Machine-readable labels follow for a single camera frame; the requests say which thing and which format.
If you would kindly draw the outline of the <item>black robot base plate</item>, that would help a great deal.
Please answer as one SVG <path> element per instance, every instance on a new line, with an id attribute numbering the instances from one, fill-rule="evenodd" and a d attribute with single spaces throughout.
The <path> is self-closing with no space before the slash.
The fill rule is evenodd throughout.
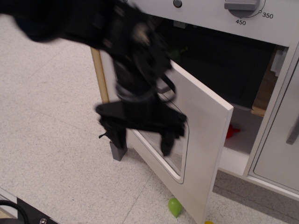
<path id="1" fill-rule="evenodd" d="M 0 196 L 0 223 L 58 224 L 59 222 L 17 197 Z"/>

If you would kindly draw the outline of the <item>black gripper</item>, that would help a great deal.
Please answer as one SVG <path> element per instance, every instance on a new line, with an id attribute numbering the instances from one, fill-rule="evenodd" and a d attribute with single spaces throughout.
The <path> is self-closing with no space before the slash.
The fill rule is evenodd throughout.
<path id="1" fill-rule="evenodd" d="M 161 134 L 161 152 L 169 156 L 174 140 L 185 135 L 186 116 L 169 107 L 158 95 L 141 103 L 129 103 L 123 100 L 95 106 L 100 115 L 100 124 L 117 148 L 126 145 L 126 130 L 136 129 Z"/>

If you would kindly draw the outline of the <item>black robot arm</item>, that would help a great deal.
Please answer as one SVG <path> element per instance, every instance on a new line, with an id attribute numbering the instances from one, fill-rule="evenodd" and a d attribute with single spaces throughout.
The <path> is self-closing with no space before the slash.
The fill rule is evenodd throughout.
<path id="1" fill-rule="evenodd" d="M 117 148 L 125 146 L 127 129 L 160 134 L 164 156 L 184 136 L 186 116 L 170 108 L 157 87 L 162 80 L 176 89 L 166 76 L 172 69 L 167 47 L 138 8 L 119 0 L 3 0 L 0 11 L 35 42 L 62 38 L 112 57 L 119 100 L 97 105 L 95 111 Z"/>

